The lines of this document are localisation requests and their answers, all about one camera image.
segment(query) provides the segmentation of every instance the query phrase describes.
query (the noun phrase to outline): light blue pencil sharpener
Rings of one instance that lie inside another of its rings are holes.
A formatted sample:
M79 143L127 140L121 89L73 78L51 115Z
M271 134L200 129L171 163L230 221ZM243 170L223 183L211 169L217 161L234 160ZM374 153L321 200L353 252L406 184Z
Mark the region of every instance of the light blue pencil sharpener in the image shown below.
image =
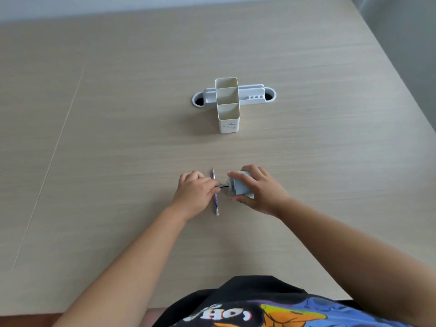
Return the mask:
M239 172L251 176L248 171ZM228 194L230 197L233 197L234 195L245 195L249 198L254 198L254 194L251 192L251 190L242 181L239 181L235 178L227 178L227 184L221 185L220 187L228 187Z

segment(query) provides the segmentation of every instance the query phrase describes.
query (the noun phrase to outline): forearm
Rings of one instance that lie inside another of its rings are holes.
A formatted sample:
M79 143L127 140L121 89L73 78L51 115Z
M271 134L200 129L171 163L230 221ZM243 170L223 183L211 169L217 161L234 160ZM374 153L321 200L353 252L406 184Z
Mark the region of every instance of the forearm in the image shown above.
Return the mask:
M436 277L428 266L294 199L278 217L369 312L418 325L414 316L432 310Z
M138 326L184 223L177 212L164 210L55 326Z

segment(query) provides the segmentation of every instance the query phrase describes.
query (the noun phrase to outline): light wood grain surface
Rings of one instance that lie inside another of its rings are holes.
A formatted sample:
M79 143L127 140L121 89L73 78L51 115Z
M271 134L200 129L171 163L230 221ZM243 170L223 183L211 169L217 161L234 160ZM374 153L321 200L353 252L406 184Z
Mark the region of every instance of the light wood grain surface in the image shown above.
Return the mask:
M60 312L171 200L247 163L436 267L436 136L350 0L274 0L0 26L0 314ZM220 134L215 78L273 87ZM234 275L346 294L277 220L220 195L151 305Z

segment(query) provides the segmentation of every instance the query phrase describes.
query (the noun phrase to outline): blue pencil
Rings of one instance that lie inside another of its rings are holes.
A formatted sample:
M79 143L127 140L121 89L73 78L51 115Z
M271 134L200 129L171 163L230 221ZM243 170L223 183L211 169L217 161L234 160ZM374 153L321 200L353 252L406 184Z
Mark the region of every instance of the blue pencil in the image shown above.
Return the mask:
M214 168L212 168L212 179L215 179L215 170ZM219 216L219 212L218 212L218 195L215 194L215 214L217 216Z

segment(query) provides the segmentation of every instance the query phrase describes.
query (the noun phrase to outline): white desk organizer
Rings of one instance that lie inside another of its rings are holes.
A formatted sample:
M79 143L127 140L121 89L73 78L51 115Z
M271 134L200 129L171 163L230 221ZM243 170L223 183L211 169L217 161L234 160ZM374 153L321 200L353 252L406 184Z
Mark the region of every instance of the white desk organizer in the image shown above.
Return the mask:
M238 86L235 77L215 79L215 88L206 88L194 94L192 104L197 108L216 107L221 133L239 130L240 106L245 104L271 103L275 90L262 84Z

